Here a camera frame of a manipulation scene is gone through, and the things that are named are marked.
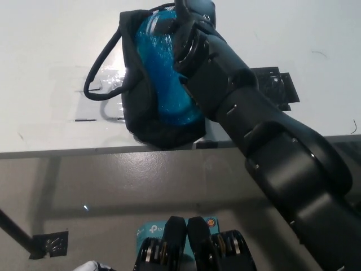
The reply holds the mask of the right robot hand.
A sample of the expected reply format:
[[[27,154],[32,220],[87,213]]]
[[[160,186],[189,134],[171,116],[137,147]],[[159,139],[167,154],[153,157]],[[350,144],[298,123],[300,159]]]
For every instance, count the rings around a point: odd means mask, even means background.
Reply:
[[[175,18],[158,19],[154,33],[173,34],[180,27],[196,23],[204,29],[216,28],[213,1],[174,1]]]

